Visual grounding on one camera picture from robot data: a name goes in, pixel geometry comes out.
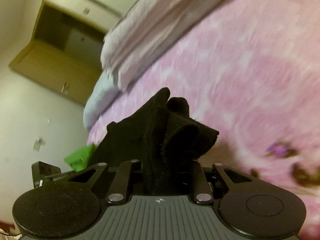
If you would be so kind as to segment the black knit sweater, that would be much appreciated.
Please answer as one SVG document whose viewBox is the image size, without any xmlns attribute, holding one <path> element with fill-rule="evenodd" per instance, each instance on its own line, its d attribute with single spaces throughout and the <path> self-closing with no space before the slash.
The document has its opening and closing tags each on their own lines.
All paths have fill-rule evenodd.
<svg viewBox="0 0 320 240">
<path fill-rule="evenodd" d="M 154 194 L 181 193 L 194 175 L 193 162 L 206 154 L 219 136 L 217 130 L 190 118 L 187 100 L 171 97 L 167 87 L 106 129 L 88 165 L 118 167 L 127 160 L 140 160 L 143 188 Z"/>
</svg>

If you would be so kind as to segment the pink floral blanket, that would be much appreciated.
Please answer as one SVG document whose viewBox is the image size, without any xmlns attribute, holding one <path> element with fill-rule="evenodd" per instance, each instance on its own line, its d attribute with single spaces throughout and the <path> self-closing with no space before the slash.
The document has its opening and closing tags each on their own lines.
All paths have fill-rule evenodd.
<svg viewBox="0 0 320 240">
<path fill-rule="evenodd" d="M 92 127 L 134 113 L 158 90 L 220 133 L 200 159 L 224 163 L 298 195 L 302 239 L 319 239 L 319 0 L 230 0 L 156 61 Z"/>
</svg>

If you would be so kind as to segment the grey ribbed pillow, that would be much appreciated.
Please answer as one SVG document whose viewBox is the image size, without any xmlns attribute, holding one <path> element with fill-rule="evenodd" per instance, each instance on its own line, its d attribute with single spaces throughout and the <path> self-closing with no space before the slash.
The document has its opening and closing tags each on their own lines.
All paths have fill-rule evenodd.
<svg viewBox="0 0 320 240">
<path fill-rule="evenodd" d="M 87 131 L 92 129 L 99 117 L 120 94 L 118 74 L 103 70 L 84 107 L 83 124 Z"/>
</svg>

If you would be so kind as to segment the green knit garment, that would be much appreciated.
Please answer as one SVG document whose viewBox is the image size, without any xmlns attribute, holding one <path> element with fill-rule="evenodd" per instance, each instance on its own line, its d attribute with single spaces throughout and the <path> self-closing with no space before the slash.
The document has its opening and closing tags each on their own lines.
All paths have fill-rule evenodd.
<svg viewBox="0 0 320 240">
<path fill-rule="evenodd" d="M 96 148 L 95 144 L 81 147 L 65 157 L 64 162 L 72 169 L 72 171 L 79 172 L 84 170 Z"/>
</svg>

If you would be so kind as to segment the folded pink bedding stack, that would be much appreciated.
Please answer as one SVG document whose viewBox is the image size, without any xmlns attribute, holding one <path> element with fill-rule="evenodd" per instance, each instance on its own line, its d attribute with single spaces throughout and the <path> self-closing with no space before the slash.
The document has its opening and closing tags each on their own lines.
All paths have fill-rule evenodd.
<svg viewBox="0 0 320 240">
<path fill-rule="evenodd" d="M 121 91 L 225 0 L 139 0 L 104 38 L 101 64 Z"/>
</svg>

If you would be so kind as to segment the wooden door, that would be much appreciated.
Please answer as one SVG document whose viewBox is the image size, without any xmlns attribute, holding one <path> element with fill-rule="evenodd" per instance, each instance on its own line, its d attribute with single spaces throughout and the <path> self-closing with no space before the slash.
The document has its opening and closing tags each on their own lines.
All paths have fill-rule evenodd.
<svg viewBox="0 0 320 240">
<path fill-rule="evenodd" d="M 78 104 L 85 105 L 99 79 L 106 30 L 43 1 L 30 42 L 9 67 Z"/>
</svg>

